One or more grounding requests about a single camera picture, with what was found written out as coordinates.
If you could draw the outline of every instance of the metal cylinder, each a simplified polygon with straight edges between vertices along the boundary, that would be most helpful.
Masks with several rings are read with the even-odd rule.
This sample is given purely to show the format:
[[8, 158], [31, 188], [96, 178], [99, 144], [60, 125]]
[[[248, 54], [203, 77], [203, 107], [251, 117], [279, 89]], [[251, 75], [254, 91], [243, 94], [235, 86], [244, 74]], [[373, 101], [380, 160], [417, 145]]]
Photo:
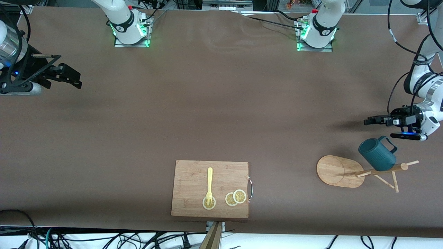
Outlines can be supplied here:
[[[14, 28], [6, 25], [0, 20], [0, 69], [9, 67], [18, 52], [19, 37]], [[17, 61], [21, 60], [27, 51], [26, 39], [22, 37], [22, 50]]]

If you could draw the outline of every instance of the cutting board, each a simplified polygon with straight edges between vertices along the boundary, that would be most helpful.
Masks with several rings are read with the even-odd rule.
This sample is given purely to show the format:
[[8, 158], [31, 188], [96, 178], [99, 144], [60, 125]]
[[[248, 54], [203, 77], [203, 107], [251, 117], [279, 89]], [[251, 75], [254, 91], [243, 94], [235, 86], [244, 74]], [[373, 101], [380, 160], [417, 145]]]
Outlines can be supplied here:
[[[208, 191], [209, 167], [213, 168], [212, 195], [215, 207], [206, 210], [203, 199]], [[175, 163], [174, 192], [172, 194], [172, 216], [208, 218], [247, 218], [249, 203], [246, 200], [236, 206], [228, 206], [225, 196], [241, 189], [248, 193], [249, 163], [187, 161]]]

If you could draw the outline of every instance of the teal cable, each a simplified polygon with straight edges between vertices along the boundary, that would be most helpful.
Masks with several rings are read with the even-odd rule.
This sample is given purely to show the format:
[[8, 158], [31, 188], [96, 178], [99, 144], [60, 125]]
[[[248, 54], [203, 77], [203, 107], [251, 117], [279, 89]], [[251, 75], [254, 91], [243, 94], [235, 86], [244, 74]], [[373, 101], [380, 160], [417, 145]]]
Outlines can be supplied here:
[[49, 234], [51, 233], [51, 230], [52, 227], [48, 229], [48, 232], [46, 233], [46, 239], [45, 239], [46, 249], [49, 249]]

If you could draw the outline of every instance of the teal mug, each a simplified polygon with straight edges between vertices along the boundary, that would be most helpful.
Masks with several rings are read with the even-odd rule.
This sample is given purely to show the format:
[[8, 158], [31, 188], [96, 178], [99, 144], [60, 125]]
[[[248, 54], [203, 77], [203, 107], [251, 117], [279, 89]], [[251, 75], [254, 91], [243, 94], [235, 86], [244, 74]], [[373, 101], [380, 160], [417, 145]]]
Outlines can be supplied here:
[[[394, 149], [391, 151], [381, 143], [385, 138], [392, 146], [394, 146]], [[358, 152], [360, 152], [376, 171], [390, 170], [397, 161], [397, 158], [394, 155], [396, 151], [397, 147], [386, 136], [381, 136], [378, 139], [366, 139], [358, 147]]]

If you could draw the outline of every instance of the citrus slice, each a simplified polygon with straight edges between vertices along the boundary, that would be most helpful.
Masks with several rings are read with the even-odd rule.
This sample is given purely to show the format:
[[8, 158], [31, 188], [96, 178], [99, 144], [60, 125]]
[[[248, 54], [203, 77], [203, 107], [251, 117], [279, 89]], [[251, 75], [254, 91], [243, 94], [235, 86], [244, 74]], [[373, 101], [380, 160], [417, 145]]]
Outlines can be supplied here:
[[234, 192], [230, 192], [225, 197], [226, 204], [229, 206], [235, 206], [237, 205], [237, 202], [234, 200]]
[[242, 204], [246, 201], [246, 193], [241, 189], [235, 190], [233, 196], [234, 196], [234, 201], [237, 202], [238, 204]]
[[213, 209], [213, 208], [215, 207], [215, 198], [214, 198], [214, 196], [212, 197], [212, 205], [210, 205], [210, 206], [206, 206], [206, 196], [203, 198], [203, 202], [202, 202], [202, 204], [203, 204], [203, 207], [204, 207], [205, 209], [207, 209], [207, 210], [211, 210], [211, 209]]

